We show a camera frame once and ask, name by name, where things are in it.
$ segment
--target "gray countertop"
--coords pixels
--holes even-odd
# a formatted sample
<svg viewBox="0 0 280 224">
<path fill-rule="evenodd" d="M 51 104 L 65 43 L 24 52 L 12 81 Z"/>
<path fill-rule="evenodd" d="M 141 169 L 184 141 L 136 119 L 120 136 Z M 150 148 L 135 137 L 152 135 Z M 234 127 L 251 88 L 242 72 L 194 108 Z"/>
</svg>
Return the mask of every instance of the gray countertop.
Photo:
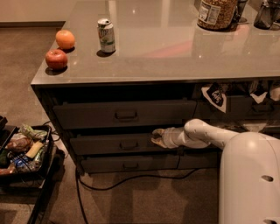
<svg viewBox="0 0 280 224">
<path fill-rule="evenodd" d="M 199 1 L 78 2 L 63 27 L 76 38 L 66 71 L 55 73 L 43 61 L 31 84 L 280 77 L 280 30 L 255 28 L 251 5 L 236 29 L 207 31 L 197 26 Z M 108 57 L 97 54 L 99 18 L 114 24 L 116 51 Z"/>
</svg>

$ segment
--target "soda can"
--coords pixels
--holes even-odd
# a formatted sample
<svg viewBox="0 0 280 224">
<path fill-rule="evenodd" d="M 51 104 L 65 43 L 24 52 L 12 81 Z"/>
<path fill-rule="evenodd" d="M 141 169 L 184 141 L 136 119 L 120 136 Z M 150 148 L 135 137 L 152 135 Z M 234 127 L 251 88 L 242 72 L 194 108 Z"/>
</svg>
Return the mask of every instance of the soda can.
<svg viewBox="0 0 280 224">
<path fill-rule="evenodd" d="M 100 40 L 101 51 L 104 53 L 112 53 L 115 49 L 114 26 L 107 18 L 98 20 L 97 26 L 98 36 Z"/>
</svg>

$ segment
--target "bottle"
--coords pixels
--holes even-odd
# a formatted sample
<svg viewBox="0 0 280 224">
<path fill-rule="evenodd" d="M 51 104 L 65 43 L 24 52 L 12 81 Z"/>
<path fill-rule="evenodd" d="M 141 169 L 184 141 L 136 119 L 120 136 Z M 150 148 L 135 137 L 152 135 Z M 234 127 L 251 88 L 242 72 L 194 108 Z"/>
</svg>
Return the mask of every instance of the bottle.
<svg viewBox="0 0 280 224">
<path fill-rule="evenodd" d="M 235 14 L 237 0 L 201 0 L 198 26 L 219 31 L 227 29 Z"/>
</svg>

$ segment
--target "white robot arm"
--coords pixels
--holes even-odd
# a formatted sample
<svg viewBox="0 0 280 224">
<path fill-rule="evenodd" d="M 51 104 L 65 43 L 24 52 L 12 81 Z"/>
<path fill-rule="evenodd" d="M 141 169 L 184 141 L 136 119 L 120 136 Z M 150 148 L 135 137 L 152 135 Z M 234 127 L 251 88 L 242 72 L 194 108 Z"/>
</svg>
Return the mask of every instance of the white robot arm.
<svg viewBox="0 0 280 224">
<path fill-rule="evenodd" d="M 219 224 L 280 223 L 280 140 L 238 133 L 199 119 L 184 128 L 156 129 L 151 141 L 165 148 L 184 145 L 223 150 L 220 162 Z"/>
</svg>

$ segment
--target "floor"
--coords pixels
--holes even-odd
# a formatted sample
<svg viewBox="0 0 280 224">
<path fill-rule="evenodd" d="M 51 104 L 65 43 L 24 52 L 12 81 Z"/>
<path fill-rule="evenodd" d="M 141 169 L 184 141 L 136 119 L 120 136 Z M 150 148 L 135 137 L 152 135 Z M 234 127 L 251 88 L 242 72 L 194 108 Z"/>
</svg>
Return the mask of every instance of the floor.
<svg viewBox="0 0 280 224">
<path fill-rule="evenodd" d="M 0 28 L 0 115 L 8 124 L 41 125 L 48 122 L 30 83 L 51 47 L 57 27 Z M 84 223 L 75 166 L 66 155 L 64 172 L 57 180 L 45 215 L 38 223 Z M 179 177 L 192 170 L 140 171 L 85 175 L 90 186 L 106 188 L 128 177 L 153 174 Z M 88 223 L 218 223 L 218 171 L 201 169 L 187 178 L 134 178 L 107 191 L 93 191 L 79 184 Z M 24 224 L 33 205 L 0 201 L 1 223 Z"/>
</svg>

